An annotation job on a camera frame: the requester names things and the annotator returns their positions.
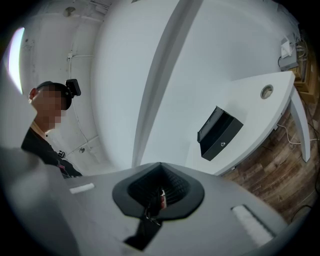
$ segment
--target ear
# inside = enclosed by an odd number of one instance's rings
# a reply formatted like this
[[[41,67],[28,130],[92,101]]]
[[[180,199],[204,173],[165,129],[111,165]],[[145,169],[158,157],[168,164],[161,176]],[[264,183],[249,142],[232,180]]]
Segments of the ear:
[[[38,93],[39,92],[36,88],[32,88],[32,90],[29,93],[29,100],[33,100]]]

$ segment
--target black shirt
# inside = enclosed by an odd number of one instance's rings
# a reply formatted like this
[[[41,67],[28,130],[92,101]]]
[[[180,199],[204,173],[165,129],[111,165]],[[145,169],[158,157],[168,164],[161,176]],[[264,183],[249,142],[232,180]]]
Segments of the black shirt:
[[[40,157],[46,165],[59,167],[65,179],[82,176],[71,163],[62,159],[51,145],[31,128],[29,128],[21,148]]]

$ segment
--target person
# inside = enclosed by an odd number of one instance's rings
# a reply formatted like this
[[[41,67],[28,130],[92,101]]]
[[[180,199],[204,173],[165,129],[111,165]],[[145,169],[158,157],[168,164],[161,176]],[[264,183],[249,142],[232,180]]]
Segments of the person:
[[[80,177],[71,163],[62,159],[46,141],[46,133],[61,122],[72,103],[71,92],[61,83],[46,81],[29,93],[29,102],[37,111],[21,148],[39,156],[46,165],[59,167],[64,178]]]

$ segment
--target black cable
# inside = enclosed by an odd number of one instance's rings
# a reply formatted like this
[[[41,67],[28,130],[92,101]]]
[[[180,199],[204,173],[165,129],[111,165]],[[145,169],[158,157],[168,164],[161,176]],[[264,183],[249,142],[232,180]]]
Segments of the black cable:
[[[300,98],[302,99],[302,101],[304,102],[304,105],[305,105],[305,107],[306,107],[306,109],[307,109],[307,112],[308,112],[308,114],[309,114],[309,116],[310,116],[311,123],[313,123],[313,122],[312,122],[313,117],[312,117],[312,115],[311,115],[311,113],[310,113],[310,109],[309,109],[309,107],[308,107],[308,104],[307,104],[306,101],[301,97],[299,91],[297,91],[297,92],[298,92]],[[319,159],[320,159],[320,145],[319,145],[319,139],[318,139],[318,135],[317,135],[317,132],[318,132],[318,131],[316,130],[316,128],[315,128],[311,123],[308,123],[308,124],[309,124],[309,125],[312,127],[312,129],[313,129],[314,136],[315,136],[315,138],[316,138],[316,142],[317,142],[317,146],[318,146],[318,155],[319,155]],[[317,173],[316,176],[315,176],[315,183],[314,183],[314,189],[315,189],[315,192],[316,192],[318,195],[320,194],[320,191],[317,189],[317,182],[318,182],[318,179],[319,179],[319,174],[320,174],[320,166],[319,166],[319,169],[318,169],[318,173]]]
[[[295,216],[297,215],[297,213],[298,213],[301,209],[303,209],[303,208],[305,208],[305,207],[308,207],[308,208],[312,209],[312,207],[311,207],[310,205],[307,205],[307,204],[304,204],[304,205],[300,206],[300,207],[294,212],[294,214],[293,214],[293,216],[292,216],[292,218],[291,218],[291,222],[294,221],[294,218],[295,218]]]

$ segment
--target collar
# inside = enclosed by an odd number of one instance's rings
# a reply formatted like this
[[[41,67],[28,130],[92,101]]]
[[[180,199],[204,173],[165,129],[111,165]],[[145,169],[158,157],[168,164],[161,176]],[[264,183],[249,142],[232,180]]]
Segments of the collar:
[[[31,128],[36,134],[38,134],[41,138],[43,138],[44,140],[46,139],[46,134],[39,128],[39,126],[36,124],[35,121],[32,122],[30,128]]]

